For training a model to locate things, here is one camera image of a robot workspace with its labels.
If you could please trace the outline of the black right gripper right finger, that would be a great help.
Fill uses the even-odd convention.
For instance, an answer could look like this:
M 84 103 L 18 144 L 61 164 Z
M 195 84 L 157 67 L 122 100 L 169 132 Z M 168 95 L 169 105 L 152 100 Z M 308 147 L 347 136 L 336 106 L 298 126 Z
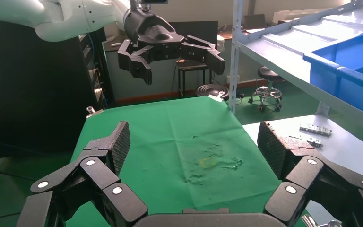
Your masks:
M 266 214 L 292 227 L 314 201 L 342 226 L 363 227 L 363 175 L 328 160 L 305 140 L 279 135 L 268 121 L 259 125 L 257 145 L 281 181 Z

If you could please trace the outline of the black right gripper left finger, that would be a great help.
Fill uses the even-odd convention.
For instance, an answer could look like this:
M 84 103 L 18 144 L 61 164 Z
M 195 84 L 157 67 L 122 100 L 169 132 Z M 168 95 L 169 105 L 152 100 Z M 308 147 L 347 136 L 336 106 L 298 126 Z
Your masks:
M 88 202 L 112 227 L 136 224 L 148 208 L 119 177 L 129 149 L 129 124 L 121 121 L 109 136 L 88 142 L 75 161 L 32 184 L 17 226 L 63 227 Z

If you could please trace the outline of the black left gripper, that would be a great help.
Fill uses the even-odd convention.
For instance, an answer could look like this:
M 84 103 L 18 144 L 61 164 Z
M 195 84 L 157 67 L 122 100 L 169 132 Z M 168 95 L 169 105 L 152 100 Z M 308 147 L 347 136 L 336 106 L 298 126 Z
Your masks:
M 129 71 L 134 78 L 152 84 L 153 61 L 183 58 L 202 62 L 214 73 L 221 75 L 225 60 L 220 57 L 216 45 L 188 35 L 186 38 L 162 17 L 141 9 L 134 9 L 125 18 L 127 37 L 120 45 L 117 55 L 119 68 Z

